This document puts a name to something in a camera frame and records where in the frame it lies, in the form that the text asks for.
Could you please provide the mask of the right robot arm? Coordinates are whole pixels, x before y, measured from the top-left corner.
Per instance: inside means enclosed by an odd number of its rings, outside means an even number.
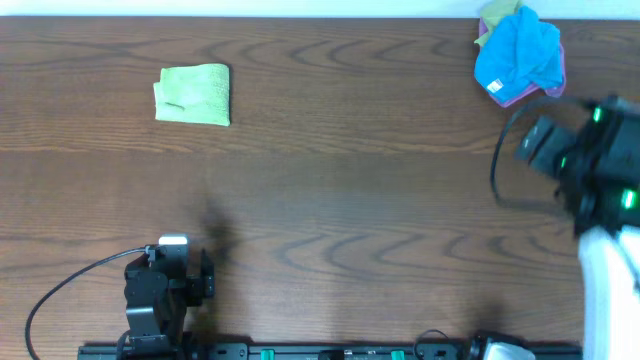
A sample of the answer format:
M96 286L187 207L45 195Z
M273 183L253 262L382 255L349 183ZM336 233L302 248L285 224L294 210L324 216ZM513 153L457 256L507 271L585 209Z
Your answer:
M639 356L639 107L590 101L592 117L557 160L582 269L586 359Z

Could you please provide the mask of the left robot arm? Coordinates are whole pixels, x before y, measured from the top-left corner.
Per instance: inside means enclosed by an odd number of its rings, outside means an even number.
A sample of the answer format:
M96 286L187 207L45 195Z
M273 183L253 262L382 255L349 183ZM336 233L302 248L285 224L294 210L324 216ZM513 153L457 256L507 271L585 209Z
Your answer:
M199 351L184 332L187 309L215 294L214 263L200 252L200 271L187 273L188 248L148 246L125 267L129 329L116 343L117 359L196 359Z

